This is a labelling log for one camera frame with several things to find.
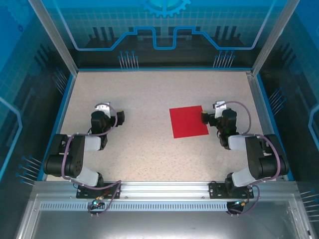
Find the blue table edge strip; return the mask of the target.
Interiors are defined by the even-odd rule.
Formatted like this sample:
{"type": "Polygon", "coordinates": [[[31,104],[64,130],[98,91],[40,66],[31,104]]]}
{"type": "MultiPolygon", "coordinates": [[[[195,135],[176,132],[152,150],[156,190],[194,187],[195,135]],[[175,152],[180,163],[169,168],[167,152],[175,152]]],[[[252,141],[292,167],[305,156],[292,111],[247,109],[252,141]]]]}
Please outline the blue table edge strip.
{"type": "Polygon", "coordinates": [[[268,96],[267,96],[267,93],[266,93],[266,90],[265,90],[265,87],[264,87],[264,84],[262,82],[260,74],[258,74],[256,76],[256,84],[257,84],[257,87],[259,88],[259,92],[260,92],[260,95],[261,95],[261,98],[262,98],[262,102],[263,102],[263,105],[264,105],[264,112],[267,114],[267,116],[266,116],[267,123],[266,124],[268,125],[269,130],[266,130],[265,127],[264,127],[264,124],[261,124],[263,132],[274,133],[278,137],[279,142],[280,142],[280,144],[281,144],[281,146],[283,148],[284,153],[286,153],[285,149],[284,149],[284,146],[283,146],[282,139],[281,139],[279,131],[278,131],[277,124],[275,122],[274,114],[273,114],[273,112],[271,110],[270,102],[269,102],[269,99],[268,99],[268,96]]]}
{"type": "Polygon", "coordinates": [[[52,133],[51,133],[48,145],[47,145],[47,149],[46,149],[45,154],[44,154],[44,158],[43,158],[43,161],[42,161],[40,172],[39,172],[38,177],[37,177],[37,181],[43,181],[43,180],[45,181],[46,178],[47,178],[46,174],[43,171],[44,161],[45,161],[46,156],[47,156],[47,154],[49,152],[50,145],[51,145],[51,143],[53,141],[54,135],[56,133],[60,133],[60,131],[61,131],[61,128],[62,128],[62,125],[63,125],[63,121],[64,121],[64,118],[65,118],[65,114],[66,114],[66,110],[67,110],[67,107],[68,107],[68,104],[69,104],[69,101],[70,101],[70,97],[71,97],[71,94],[72,94],[72,90],[73,90],[73,87],[74,87],[75,80],[76,80],[76,76],[70,74],[70,77],[68,79],[67,86],[66,86],[66,89],[65,89],[65,92],[64,92],[64,95],[62,97],[61,104],[60,104],[60,107],[59,107],[59,110],[58,110],[58,113],[57,113],[57,117],[56,117],[53,129],[52,129],[52,133]]]}

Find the grey metal tray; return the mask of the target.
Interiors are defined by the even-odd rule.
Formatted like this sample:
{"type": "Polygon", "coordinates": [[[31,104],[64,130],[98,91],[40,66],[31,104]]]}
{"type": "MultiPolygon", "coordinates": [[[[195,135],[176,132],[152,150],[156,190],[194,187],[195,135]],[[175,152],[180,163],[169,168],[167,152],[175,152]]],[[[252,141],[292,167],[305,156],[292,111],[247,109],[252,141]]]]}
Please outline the grey metal tray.
{"type": "Polygon", "coordinates": [[[41,204],[27,208],[15,239],[319,239],[296,202],[261,202],[247,214],[131,211],[89,216],[41,204]]]}

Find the aluminium side rail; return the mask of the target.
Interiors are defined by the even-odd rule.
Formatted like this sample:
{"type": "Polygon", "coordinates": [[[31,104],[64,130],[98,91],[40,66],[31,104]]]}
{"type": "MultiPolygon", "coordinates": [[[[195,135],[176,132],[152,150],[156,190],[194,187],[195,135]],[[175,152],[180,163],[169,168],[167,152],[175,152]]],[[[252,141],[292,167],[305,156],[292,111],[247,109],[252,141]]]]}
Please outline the aluminium side rail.
{"type": "Polygon", "coordinates": [[[262,98],[261,98],[261,95],[259,92],[259,88],[257,87],[257,84],[256,84],[256,77],[252,77],[251,74],[252,74],[251,71],[246,72],[249,86],[251,89],[251,93],[252,93],[252,96],[254,99],[254,104],[255,104],[257,114],[259,117],[260,125],[264,124],[265,129],[269,130],[268,125],[266,124],[267,123],[267,118],[266,118],[267,114],[264,112],[264,105],[263,105],[262,98]]]}

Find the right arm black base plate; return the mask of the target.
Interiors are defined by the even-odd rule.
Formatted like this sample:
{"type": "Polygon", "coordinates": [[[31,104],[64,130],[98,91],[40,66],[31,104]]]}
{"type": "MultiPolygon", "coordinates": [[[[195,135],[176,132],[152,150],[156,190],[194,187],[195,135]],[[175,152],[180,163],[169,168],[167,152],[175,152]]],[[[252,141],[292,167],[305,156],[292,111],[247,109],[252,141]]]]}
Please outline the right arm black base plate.
{"type": "Polygon", "coordinates": [[[254,199],[254,192],[244,187],[235,187],[232,182],[211,181],[208,184],[210,199],[254,199]]]}

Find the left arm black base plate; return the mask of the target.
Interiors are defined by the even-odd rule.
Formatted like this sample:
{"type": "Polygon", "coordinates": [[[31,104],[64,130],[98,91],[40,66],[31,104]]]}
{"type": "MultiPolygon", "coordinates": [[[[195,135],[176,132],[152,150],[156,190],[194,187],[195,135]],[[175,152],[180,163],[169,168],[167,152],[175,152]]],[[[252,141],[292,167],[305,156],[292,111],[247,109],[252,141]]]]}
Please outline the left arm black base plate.
{"type": "Polygon", "coordinates": [[[103,196],[104,199],[111,199],[112,196],[115,194],[114,198],[119,199],[120,193],[121,193],[121,184],[120,185],[117,184],[113,187],[110,187],[108,189],[103,189],[103,190],[92,190],[83,186],[78,186],[76,198],[77,199],[96,199],[100,196],[103,196]]]}

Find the aluminium mounting rail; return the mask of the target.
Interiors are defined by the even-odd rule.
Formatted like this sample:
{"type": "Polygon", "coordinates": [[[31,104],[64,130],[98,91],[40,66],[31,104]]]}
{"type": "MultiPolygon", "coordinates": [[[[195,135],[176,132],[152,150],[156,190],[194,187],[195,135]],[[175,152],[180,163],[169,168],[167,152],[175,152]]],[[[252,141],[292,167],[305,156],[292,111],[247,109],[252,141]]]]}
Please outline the aluminium mounting rail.
{"type": "MultiPolygon", "coordinates": [[[[199,201],[209,200],[208,182],[123,182],[120,200],[128,201],[199,201]]],[[[258,184],[263,201],[299,199],[294,181],[268,181],[258,184]]],[[[67,181],[35,182],[31,197],[42,200],[73,200],[76,189],[67,181]]]]}

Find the aluminium frame post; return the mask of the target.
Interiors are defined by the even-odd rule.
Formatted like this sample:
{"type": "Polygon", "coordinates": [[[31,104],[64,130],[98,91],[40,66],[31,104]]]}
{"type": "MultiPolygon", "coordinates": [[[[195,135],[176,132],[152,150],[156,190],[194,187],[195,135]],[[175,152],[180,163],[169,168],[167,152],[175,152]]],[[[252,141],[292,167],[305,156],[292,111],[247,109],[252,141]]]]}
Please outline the aluminium frame post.
{"type": "Polygon", "coordinates": [[[299,2],[300,0],[287,0],[281,14],[279,15],[274,27],[272,28],[272,31],[270,32],[270,35],[268,36],[252,67],[252,77],[256,77],[261,70],[299,2]]]}
{"type": "Polygon", "coordinates": [[[77,77],[78,68],[60,33],[41,0],[28,0],[70,73],[77,77]]]}

